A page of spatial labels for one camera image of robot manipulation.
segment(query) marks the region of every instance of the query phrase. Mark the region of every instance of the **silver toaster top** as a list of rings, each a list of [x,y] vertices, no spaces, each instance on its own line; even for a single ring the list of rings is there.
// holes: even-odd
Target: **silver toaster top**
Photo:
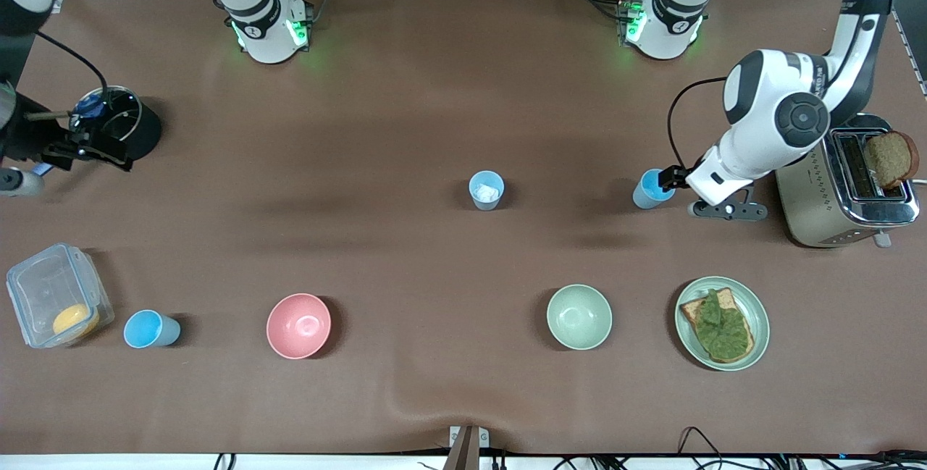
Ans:
[[[842,126],[832,127],[821,141],[837,203],[847,218],[859,225],[903,226],[914,222],[920,213],[910,182],[884,190],[866,163],[866,141],[890,130],[880,117],[858,114]]]

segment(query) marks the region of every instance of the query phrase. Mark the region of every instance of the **toaster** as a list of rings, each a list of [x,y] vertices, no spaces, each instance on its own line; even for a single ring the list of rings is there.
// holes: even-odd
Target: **toaster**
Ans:
[[[918,218],[920,204],[910,182],[883,189],[872,177],[866,141],[891,127],[873,114],[858,114],[831,127],[800,161],[776,170],[789,232],[811,248],[843,248],[872,237],[888,248],[888,230]]]

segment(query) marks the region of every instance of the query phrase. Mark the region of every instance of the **yellow lemon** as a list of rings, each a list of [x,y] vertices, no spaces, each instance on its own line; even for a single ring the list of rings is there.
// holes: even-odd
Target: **yellow lemon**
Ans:
[[[59,312],[59,315],[57,315],[55,318],[55,322],[52,324],[52,330],[55,331],[56,335],[59,335],[61,332],[65,332],[67,329],[72,328],[74,325],[83,322],[84,319],[87,319],[87,316],[90,316],[90,309],[87,309],[86,305],[83,305],[83,303],[74,304],[69,308]],[[87,334],[87,332],[93,331],[93,328],[96,328],[96,325],[99,324],[99,322],[100,314],[95,313],[83,334]]]

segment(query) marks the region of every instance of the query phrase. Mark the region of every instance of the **light blue cup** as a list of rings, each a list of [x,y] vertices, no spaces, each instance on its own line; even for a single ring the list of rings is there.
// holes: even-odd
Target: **light blue cup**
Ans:
[[[640,177],[640,182],[634,189],[634,205],[640,209],[653,209],[675,195],[676,190],[666,190],[660,187],[660,170],[649,169]]]
[[[179,337],[176,319],[151,309],[133,314],[122,331],[122,338],[131,348],[166,347]]]
[[[490,190],[496,190],[497,193],[493,193],[493,196],[487,198],[484,186]],[[496,209],[499,200],[503,198],[504,190],[506,190],[506,183],[495,171],[480,171],[480,173],[470,177],[470,196],[478,209],[483,211]]]

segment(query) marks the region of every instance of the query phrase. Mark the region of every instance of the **toast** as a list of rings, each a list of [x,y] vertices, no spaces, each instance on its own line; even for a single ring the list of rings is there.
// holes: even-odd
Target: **toast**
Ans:
[[[900,131],[889,131],[866,141],[866,163],[878,185],[894,189],[918,172],[920,154],[914,140]]]
[[[697,301],[691,301],[681,306],[682,314],[685,315],[688,319],[689,324],[692,325],[692,330],[695,331],[695,325],[698,324],[699,314],[702,312],[702,303],[705,302],[704,298],[699,298]],[[718,305],[722,309],[737,309],[737,301],[734,299],[734,294],[731,292],[731,288],[723,288],[718,290]],[[712,360],[717,361],[719,364],[732,364],[735,361],[741,361],[743,358],[746,358],[748,354],[751,354],[752,349],[754,348],[754,338],[752,337],[752,331],[750,330],[750,324],[747,323],[747,319],[744,318],[744,327],[747,330],[747,349],[741,356],[737,358],[731,358],[731,360],[718,360],[711,354],[709,357]]]

